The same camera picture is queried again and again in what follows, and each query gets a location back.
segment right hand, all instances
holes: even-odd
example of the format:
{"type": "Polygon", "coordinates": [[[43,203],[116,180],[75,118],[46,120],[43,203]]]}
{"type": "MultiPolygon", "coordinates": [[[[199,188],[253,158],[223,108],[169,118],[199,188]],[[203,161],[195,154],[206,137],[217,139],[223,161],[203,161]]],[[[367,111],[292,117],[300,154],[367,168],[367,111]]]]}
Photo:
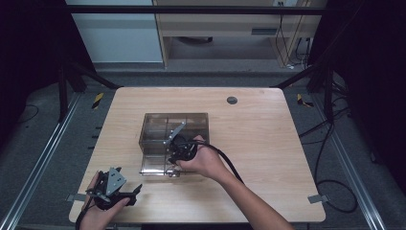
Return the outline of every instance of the right hand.
{"type": "MultiPolygon", "coordinates": [[[[196,141],[204,141],[203,137],[198,135],[193,138],[196,141]]],[[[203,176],[209,177],[218,182],[218,180],[230,173],[221,161],[218,153],[209,147],[199,145],[196,156],[190,161],[176,161],[176,164],[187,171],[197,172],[203,176]]]]}

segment black cable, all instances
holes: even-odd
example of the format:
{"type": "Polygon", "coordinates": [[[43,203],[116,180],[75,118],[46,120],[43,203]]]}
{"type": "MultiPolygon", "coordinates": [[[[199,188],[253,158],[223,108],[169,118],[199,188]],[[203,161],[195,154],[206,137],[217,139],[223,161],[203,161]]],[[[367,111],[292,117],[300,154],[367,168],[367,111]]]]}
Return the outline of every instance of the black cable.
{"type": "Polygon", "coordinates": [[[302,146],[305,146],[305,145],[313,145],[313,144],[317,144],[317,143],[322,143],[324,140],[321,140],[321,141],[315,141],[315,142],[305,142],[305,143],[302,143],[302,146]]]}
{"type": "Polygon", "coordinates": [[[38,114],[38,112],[39,112],[39,108],[38,108],[36,105],[27,104],[26,107],[34,107],[34,108],[36,108],[36,112],[35,112],[35,114],[34,114],[33,116],[31,116],[30,118],[28,118],[28,119],[26,119],[26,120],[23,120],[23,121],[18,121],[18,122],[17,122],[18,124],[22,124],[22,123],[26,123],[26,122],[30,121],[30,120],[31,120],[32,118],[34,118],[34,117],[38,114]]]}
{"type": "Polygon", "coordinates": [[[310,41],[311,41],[311,39],[310,39],[310,37],[308,37],[307,38],[307,48],[305,50],[305,65],[304,65],[304,68],[307,68],[307,61],[308,61],[308,58],[310,57],[310,41]]]}
{"type": "MultiPolygon", "coordinates": [[[[101,181],[102,181],[102,174],[99,172],[98,180],[96,181],[96,184],[95,184],[95,185],[100,184],[101,181]]],[[[90,206],[90,204],[91,204],[92,201],[93,201],[93,198],[96,196],[96,195],[94,194],[94,191],[95,191],[95,188],[86,190],[86,194],[87,194],[88,196],[90,196],[90,198],[89,198],[89,200],[87,201],[86,206],[80,211],[80,214],[78,215],[77,221],[75,222],[75,229],[76,229],[76,230],[80,230],[81,221],[83,220],[84,215],[86,215],[87,211],[88,211],[89,209],[91,209],[93,206],[96,205],[96,204],[93,204],[92,206],[90,206]]]]}
{"type": "Polygon", "coordinates": [[[300,59],[299,57],[298,57],[298,49],[299,49],[299,46],[301,45],[301,42],[302,42],[302,38],[300,37],[299,38],[299,41],[298,41],[298,44],[296,45],[296,50],[295,50],[295,56],[296,56],[296,59],[300,59]]]}
{"type": "MultiPolygon", "coordinates": [[[[338,100],[340,100],[340,99],[342,99],[342,98],[337,98],[337,99],[335,99],[333,102],[336,102],[336,101],[338,101],[338,100]]],[[[340,110],[337,110],[333,117],[336,117],[336,116],[340,115],[342,112],[346,111],[347,109],[349,109],[349,108],[348,108],[348,107],[345,107],[345,108],[342,108],[342,109],[340,109],[340,110]]],[[[304,137],[304,136],[310,134],[311,132],[316,131],[317,129],[323,127],[325,124],[328,124],[328,120],[324,120],[324,121],[322,121],[320,124],[318,124],[318,125],[312,127],[311,129],[309,129],[308,131],[305,131],[304,133],[299,134],[299,137],[300,137],[300,138],[301,138],[301,137],[304,137]]]]}
{"type": "Polygon", "coordinates": [[[345,101],[347,101],[347,97],[339,97],[339,98],[336,98],[336,99],[334,99],[334,100],[332,101],[332,103],[334,104],[334,103],[337,102],[338,100],[345,100],[345,101]]]}
{"type": "Polygon", "coordinates": [[[285,41],[285,39],[284,39],[283,30],[282,30],[282,21],[283,21],[283,14],[281,14],[280,26],[279,26],[279,28],[278,28],[278,31],[277,31],[277,34],[276,34],[276,37],[275,37],[275,45],[276,45],[276,47],[277,47],[278,53],[279,53],[280,56],[281,56],[282,64],[283,64],[284,66],[286,66],[286,65],[289,64],[289,63],[285,63],[285,62],[284,62],[284,60],[283,60],[283,58],[282,58],[281,50],[280,50],[279,47],[278,47],[278,36],[279,36],[279,33],[281,32],[282,41],[283,41],[283,44],[284,44],[284,48],[285,48],[285,50],[286,50],[287,61],[288,61],[288,62],[289,62],[289,61],[292,62],[293,65],[298,65],[298,64],[300,64],[300,63],[296,63],[296,62],[292,61],[292,60],[289,58],[289,55],[288,55],[289,53],[288,53],[288,51],[287,51],[287,45],[286,45],[286,41],[285,41]]]}
{"type": "Polygon", "coordinates": [[[209,36],[207,38],[199,38],[199,37],[188,37],[188,36],[178,36],[179,41],[190,44],[190,45],[200,45],[206,44],[213,41],[213,37],[209,36]]]}
{"type": "Polygon", "coordinates": [[[338,208],[337,206],[333,205],[330,201],[327,201],[327,204],[331,208],[333,208],[334,210],[336,210],[338,212],[341,212],[341,213],[349,214],[349,213],[353,213],[356,210],[356,208],[358,207],[358,201],[357,201],[357,198],[356,198],[354,192],[352,191],[352,189],[349,186],[345,185],[344,183],[342,183],[342,182],[340,182],[338,180],[325,179],[325,180],[318,181],[318,179],[317,179],[318,170],[319,170],[319,163],[320,163],[320,159],[322,157],[322,152],[323,152],[323,149],[324,149],[325,144],[327,142],[328,136],[332,132],[333,127],[334,127],[334,124],[331,124],[330,127],[328,128],[325,139],[323,140],[322,146],[320,147],[319,154],[318,154],[317,160],[316,160],[316,166],[314,167],[314,182],[316,183],[316,189],[317,189],[317,192],[319,193],[320,196],[322,196],[323,194],[320,192],[319,186],[321,184],[327,183],[327,182],[341,185],[344,188],[346,188],[348,191],[350,191],[350,193],[351,193],[351,195],[352,195],[352,197],[354,198],[355,201],[354,201],[354,205],[348,210],[338,208]]]}
{"type": "Polygon", "coordinates": [[[206,143],[205,141],[199,141],[199,140],[194,140],[194,141],[190,141],[190,142],[180,143],[180,144],[178,144],[178,145],[179,145],[179,146],[181,146],[181,145],[202,145],[202,146],[208,147],[208,148],[210,148],[210,149],[212,149],[212,150],[215,150],[215,151],[224,159],[224,161],[227,163],[227,165],[230,167],[230,169],[231,169],[231,171],[233,172],[234,176],[235,176],[239,181],[241,181],[241,183],[244,184],[244,181],[242,181],[242,178],[241,178],[241,176],[239,176],[239,174],[238,174],[236,168],[234,167],[233,163],[231,162],[231,160],[227,157],[227,155],[226,155],[222,150],[220,150],[220,149],[218,149],[218,148],[216,148],[216,147],[214,147],[214,146],[212,146],[212,145],[206,143]]]}
{"type": "Polygon", "coordinates": [[[85,208],[80,211],[80,214],[79,214],[79,216],[78,216],[78,218],[77,218],[77,221],[75,222],[75,229],[76,229],[76,230],[80,230],[80,224],[81,224],[81,221],[82,221],[83,218],[84,218],[84,215],[86,215],[87,211],[88,211],[91,207],[93,207],[93,205],[92,205],[91,207],[89,207],[89,206],[90,206],[90,203],[92,202],[92,200],[93,200],[93,197],[90,196],[89,201],[87,201],[85,208]]]}

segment left hand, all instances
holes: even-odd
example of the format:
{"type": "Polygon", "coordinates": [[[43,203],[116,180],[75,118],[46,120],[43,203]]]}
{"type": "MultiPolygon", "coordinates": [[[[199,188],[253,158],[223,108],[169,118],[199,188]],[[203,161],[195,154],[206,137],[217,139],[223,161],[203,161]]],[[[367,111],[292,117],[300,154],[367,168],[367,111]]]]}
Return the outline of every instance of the left hand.
{"type": "MultiPolygon", "coordinates": [[[[87,189],[95,187],[96,182],[98,181],[98,177],[99,172],[96,172],[96,174],[93,176],[92,182],[90,182],[87,189]]],[[[89,199],[90,196],[87,195],[86,199],[84,200],[84,204],[81,207],[81,210],[85,208],[89,199]]],[[[128,201],[129,201],[128,197],[124,198],[119,202],[117,202],[116,205],[114,205],[110,209],[104,211],[100,209],[98,206],[96,206],[95,201],[92,200],[89,206],[91,208],[84,215],[83,220],[80,223],[80,230],[105,230],[107,224],[111,221],[111,219],[114,218],[114,216],[116,216],[120,211],[122,211],[122,209],[125,207],[128,201]]]]}

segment small round object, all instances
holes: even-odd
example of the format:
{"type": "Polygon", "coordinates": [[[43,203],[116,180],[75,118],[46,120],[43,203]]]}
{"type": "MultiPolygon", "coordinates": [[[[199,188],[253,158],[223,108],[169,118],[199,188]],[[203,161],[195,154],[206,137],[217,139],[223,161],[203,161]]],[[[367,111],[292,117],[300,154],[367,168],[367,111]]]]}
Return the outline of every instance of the small round object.
{"type": "Polygon", "coordinates": [[[236,97],[230,96],[227,98],[227,103],[228,104],[236,104],[238,102],[236,97]]]}

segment transparent plastic box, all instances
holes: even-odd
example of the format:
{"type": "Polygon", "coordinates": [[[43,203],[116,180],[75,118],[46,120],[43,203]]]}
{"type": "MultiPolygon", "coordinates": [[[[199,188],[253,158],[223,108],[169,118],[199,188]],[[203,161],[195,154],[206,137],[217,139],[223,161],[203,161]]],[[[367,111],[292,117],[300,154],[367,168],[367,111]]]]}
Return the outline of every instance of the transparent plastic box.
{"type": "Polygon", "coordinates": [[[172,152],[165,144],[172,132],[185,123],[178,133],[186,140],[201,135],[209,142],[209,118],[207,113],[147,113],[140,136],[143,152],[142,175],[179,176],[182,171],[169,162],[172,152]]]}

